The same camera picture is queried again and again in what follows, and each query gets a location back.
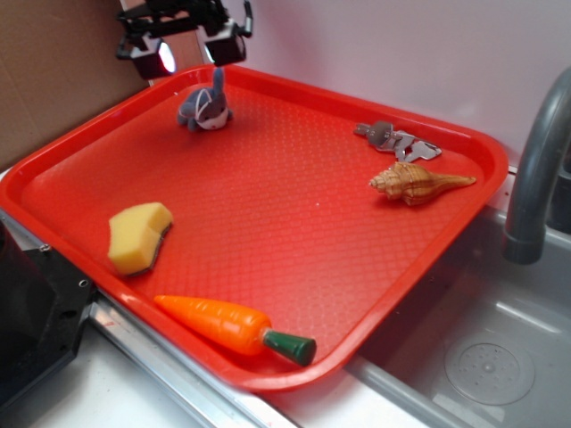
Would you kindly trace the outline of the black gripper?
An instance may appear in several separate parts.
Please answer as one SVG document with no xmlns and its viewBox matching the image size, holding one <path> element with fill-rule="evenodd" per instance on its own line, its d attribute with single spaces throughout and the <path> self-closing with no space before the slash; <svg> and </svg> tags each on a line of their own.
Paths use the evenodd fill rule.
<svg viewBox="0 0 571 428">
<path fill-rule="evenodd" d="M 215 66 L 243 62 L 246 47 L 241 28 L 231 20 L 221 1 L 144 1 L 119 12 L 122 36 L 116 58 L 131 61 L 142 79 L 175 73 L 175 58 L 160 37 L 203 29 L 209 60 Z"/>
</svg>

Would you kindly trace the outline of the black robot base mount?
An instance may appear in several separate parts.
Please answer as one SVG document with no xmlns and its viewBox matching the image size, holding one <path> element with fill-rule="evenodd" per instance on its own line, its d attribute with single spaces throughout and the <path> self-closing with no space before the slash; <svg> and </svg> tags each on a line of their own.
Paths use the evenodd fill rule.
<svg viewBox="0 0 571 428">
<path fill-rule="evenodd" d="M 1 226 L 1 409 L 79 350 L 91 278 L 55 249 L 23 250 Z"/>
</svg>

